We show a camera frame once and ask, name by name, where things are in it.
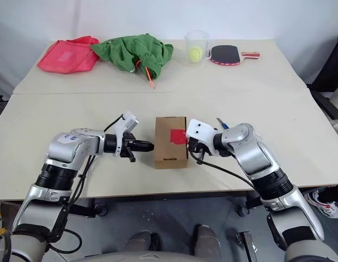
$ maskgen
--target blue object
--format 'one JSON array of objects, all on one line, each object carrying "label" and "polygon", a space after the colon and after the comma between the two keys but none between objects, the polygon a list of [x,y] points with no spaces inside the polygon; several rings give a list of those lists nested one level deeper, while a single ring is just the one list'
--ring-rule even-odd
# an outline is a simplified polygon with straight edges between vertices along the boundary
[{"label": "blue object", "polygon": [[223,121],[221,119],[219,119],[218,117],[216,119],[219,121],[219,123],[221,124],[223,129],[228,129],[228,126],[225,123],[223,123]]}]

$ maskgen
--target measuring cup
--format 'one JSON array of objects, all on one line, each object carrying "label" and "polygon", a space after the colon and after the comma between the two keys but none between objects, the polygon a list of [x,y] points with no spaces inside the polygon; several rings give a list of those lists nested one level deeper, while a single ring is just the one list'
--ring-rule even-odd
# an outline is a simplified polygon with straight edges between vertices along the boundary
[{"label": "measuring cup", "polygon": [[194,30],[186,34],[186,55],[191,63],[200,63],[206,58],[209,34],[202,30]]}]

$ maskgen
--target sneaker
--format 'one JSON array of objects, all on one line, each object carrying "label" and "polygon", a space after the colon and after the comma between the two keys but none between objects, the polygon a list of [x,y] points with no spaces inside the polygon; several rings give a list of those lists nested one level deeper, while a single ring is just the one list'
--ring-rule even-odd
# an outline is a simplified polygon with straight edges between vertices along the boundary
[{"label": "sneaker", "polygon": [[208,225],[196,225],[195,257],[208,261],[222,262],[220,242],[215,232]]},{"label": "sneaker", "polygon": [[306,201],[312,206],[318,208],[320,213],[329,218],[338,218],[338,207],[335,205],[335,202],[331,203],[322,203],[318,200],[319,194],[318,191],[307,193],[304,195]]}]

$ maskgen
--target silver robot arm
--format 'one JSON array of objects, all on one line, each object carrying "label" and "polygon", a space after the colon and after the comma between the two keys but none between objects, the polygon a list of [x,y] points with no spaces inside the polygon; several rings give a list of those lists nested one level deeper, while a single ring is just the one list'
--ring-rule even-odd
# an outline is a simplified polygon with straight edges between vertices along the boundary
[{"label": "silver robot arm", "polygon": [[[131,134],[137,124],[135,116],[126,113],[114,124],[115,134],[81,128],[54,137],[41,174],[31,185],[14,219],[10,236],[11,261],[41,261],[49,244],[61,238],[73,204],[70,199],[73,181],[87,157],[107,152],[134,162],[132,151],[153,150],[153,144],[136,140]],[[3,242],[2,256],[6,250]]]},{"label": "silver robot arm", "polygon": [[276,244],[287,251],[285,261],[338,262],[335,252],[322,242],[324,231],[312,208],[291,184],[252,125],[242,123],[221,132],[193,119],[186,136],[189,151],[200,153],[200,160],[205,153],[236,159],[270,212],[267,222]]}]

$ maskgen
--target red paddle handle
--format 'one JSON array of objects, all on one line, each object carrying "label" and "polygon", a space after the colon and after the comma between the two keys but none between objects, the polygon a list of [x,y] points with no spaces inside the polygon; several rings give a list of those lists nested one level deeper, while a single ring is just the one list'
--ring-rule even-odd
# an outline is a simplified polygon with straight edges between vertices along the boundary
[{"label": "red paddle handle", "polygon": [[259,52],[242,52],[244,58],[258,59],[260,57]]}]

